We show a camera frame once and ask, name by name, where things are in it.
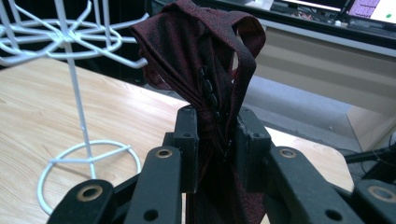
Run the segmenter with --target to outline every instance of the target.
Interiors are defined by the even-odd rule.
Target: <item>metal rivet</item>
[[[89,185],[85,186],[78,191],[77,200],[80,202],[90,202],[99,197],[103,192],[103,188],[100,185]]]
[[[160,150],[158,150],[158,151],[155,153],[155,155],[156,155],[158,158],[165,159],[165,158],[168,158],[168,157],[172,156],[172,151],[169,150],[169,149],[160,149]]]
[[[370,186],[368,188],[371,195],[373,195],[378,200],[387,203],[396,203],[396,194],[389,189],[385,189],[380,186]]]
[[[294,158],[297,156],[297,154],[294,151],[287,149],[287,148],[280,149],[279,154],[286,158]]]

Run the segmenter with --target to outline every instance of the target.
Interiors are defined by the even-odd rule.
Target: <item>white wire stand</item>
[[[93,0],[95,22],[85,21],[92,11],[92,1],[87,1],[85,10],[75,20],[66,18],[63,0],[54,0],[57,19],[41,20],[37,16],[31,14],[27,10],[18,7],[14,0],[8,0],[12,16],[15,22],[10,23],[3,0],[0,0],[0,49],[7,53],[7,56],[0,57],[0,64],[11,66],[18,63],[24,63],[33,59],[50,57],[58,60],[67,60],[69,65],[70,76],[73,83],[74,93],[76,97],[77,109],[80,127],[83,133],[84,142],[74,147],[70,147],[56,158],[49,161],[49,164],[40,176],[37,184],[37,198],[41,208],[51,214],[52,209],[47,205],[44,199],[44,183],[56,163],[88,163],[91,170],[91,178],[96,178],[94,163],[105,159],[109,156],[119,154],[121,152],[129,152],[136,162],[136,170],[141,171],[141,165],[136,154],[131,150],[130,146],[110,140],[90,141],[88,136],[87,125],[79,93],[78,77],[75,66],[75,59],[87,59],[97,56],[107,56],[119,63],[123,63],[132,68],[140,68],[147,64],[146,59],[140,59],[132,62],[119,55],[113,53],[119,49],[122,43],[136,43],[133,37],[120,36],[117,32],[131,26],[134,23],[145,20],[149,17],[145,14],[141,19],[136,21],[128,21],[118,24],[111,24],[108,13],[108,0],[102,1],[104,23],[101,23],[101,11],[99,9],[98,0]],[[21,14],[28,20],[21,20]],[[105,47],[100,48],[89,41],[104,42]],[[22,46],[34,43],[48,43],[46,47],[40,50],[23,49]],[[72,44],[79,44],[85,47],[85,51],[73,52]],[[111,145],[117,149],[109,151],[100,156],[92,155],[91,146],[95,145]],[[67,159],[66,156],[81,148],[86,148],[86,159]]]

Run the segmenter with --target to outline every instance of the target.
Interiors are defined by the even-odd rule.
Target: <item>necktie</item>
[[[262,194],[243,190],[233,164],[236,117],[265,43],[258,20],[179,0],[131,30],[148,60],[148,84],[177,92],[197,111],[199,182],[187,195],[186,223],[260,223]]]

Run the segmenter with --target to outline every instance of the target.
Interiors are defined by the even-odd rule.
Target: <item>light wood tabletop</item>
[[[186,102],[78,68],[78,81],[91,140],[130,145],[142,163],[149,150],[174,130]],[[49,160],[83,142],[66,63],[40,59],[0,72],[0,223],[45,223],[36,187]],[[268,129],[278,146],[300,149],[330,182],[353,188],[344,158],[336,150]],[[114,147],[93,147],[99,155]],[[85,150],[69,156],[86,158]],[[121,153],[95,164],[97,178],[117,186],[135,174],[133,158]],[[76,184],[90,178],[86,164],[58,164],[44,196],[54,207]]]

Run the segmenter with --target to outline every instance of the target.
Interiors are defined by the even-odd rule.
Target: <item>monitor screen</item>
[[[322,8],[330,11],[341,11],[347,0],[282,0],[284,2],[289,2],[293,4],[298,4],[300,6]]]
[[[396,1],[355,0],[346,13],[353,17],[396,24]]]

